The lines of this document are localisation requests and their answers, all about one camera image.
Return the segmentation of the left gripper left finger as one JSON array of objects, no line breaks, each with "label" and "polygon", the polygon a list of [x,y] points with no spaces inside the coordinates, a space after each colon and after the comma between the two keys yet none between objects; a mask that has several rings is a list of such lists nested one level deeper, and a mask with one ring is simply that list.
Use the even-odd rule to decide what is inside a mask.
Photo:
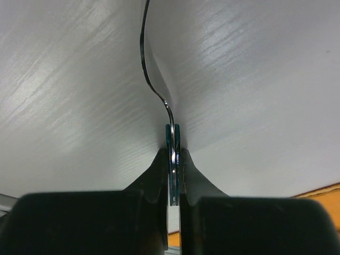
[{"label": "left gripper left finger", "polygon": [[1,228],[1,254],[163,254],[168,153],[121,191],[31,193]]}]

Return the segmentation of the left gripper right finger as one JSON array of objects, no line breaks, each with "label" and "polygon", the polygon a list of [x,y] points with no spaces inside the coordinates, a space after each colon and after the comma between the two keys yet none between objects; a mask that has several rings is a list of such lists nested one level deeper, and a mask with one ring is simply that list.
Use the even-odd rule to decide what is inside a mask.
[{"label": "left gripper right finger", "polygon": [[181,254],[339,254],[323,206],[310,199],[230,197],[180,154]]}]

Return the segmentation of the orange cartoon placemat cloth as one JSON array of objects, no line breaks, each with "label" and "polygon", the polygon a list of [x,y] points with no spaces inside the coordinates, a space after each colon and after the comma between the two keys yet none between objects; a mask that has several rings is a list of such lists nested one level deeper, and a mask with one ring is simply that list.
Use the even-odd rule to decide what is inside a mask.
[{"label": "orange cartoon placemat cloth", "polygon": [[339,254],[339,185],[296,198],[201,198],[182,204],[183,254]]}]

